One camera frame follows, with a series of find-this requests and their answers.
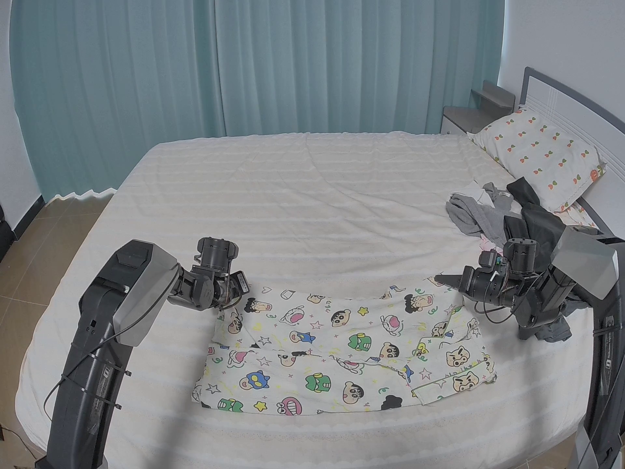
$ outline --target tile floor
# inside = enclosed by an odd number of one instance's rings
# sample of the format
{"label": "tile floor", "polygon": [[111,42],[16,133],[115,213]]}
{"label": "tile floor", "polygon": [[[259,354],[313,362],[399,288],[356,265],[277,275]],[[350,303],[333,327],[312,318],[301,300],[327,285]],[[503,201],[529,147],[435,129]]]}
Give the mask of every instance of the tile floor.
{"label": "tile floor", "polygon": [[[20,367],[35,325],[46,310],[74,254],[111,195],[55,199],[41,210],[0,262],[0,424],[18,432],[37,457],[14,411]],[[33,457],[11,433],[0,442],[0,469],[33,467]],[[518,469],[563,469],[573,449],[569,438]]]}

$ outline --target pillowcase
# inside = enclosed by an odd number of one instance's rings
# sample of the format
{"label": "pillowcase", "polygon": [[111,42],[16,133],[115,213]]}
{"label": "pillowcase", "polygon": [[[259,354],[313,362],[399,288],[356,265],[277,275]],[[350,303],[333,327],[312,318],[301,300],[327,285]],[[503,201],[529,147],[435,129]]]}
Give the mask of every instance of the pillowcase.
{"label": "pillowcase", "polygon": [[512,176],[525,177],[551,212],[566,210],[605,170],[594,147],[525,107],[469,137]]}

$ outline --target curtain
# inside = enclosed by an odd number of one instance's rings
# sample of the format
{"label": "curtain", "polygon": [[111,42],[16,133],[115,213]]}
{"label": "curtain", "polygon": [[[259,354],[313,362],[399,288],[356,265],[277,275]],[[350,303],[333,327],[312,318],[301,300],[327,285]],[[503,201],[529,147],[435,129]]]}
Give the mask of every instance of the curtain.
{"label": "curtain", "polygon": [[436,133],[496,82],[503,0],[13,0],[11,72],[45,199],[117,188],[152,146]]}

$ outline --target nightstand drawer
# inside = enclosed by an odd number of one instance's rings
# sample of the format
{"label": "nightstand drawer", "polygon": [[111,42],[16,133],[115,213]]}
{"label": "nightstand drawer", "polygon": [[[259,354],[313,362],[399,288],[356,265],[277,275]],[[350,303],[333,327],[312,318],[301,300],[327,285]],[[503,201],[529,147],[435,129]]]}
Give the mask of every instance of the nightstand drawer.
{"label": "nightstand drawer", "polygon": [[449,118],[447,118],[446,116],[443,116],[442,124],[441,124],[441,134],[466,135],[466,132],[464,132],[460,127],[458,127],[458,125],[453,123]]}

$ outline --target white wall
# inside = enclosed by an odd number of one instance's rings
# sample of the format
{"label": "white wall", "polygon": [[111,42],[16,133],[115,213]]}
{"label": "white wall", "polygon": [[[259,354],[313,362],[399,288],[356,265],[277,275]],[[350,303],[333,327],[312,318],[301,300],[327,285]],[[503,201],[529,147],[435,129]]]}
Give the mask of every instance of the white wall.
{"label": "white wall", "polygon": [[11,0],[0,0],[0,205],[11,228],[35,203],[39,186],[15,114],[9,63]]}
{"label": "white wall", "polygon": [[531,66],[625,120],[625,0],[506,0],[499,85]]}

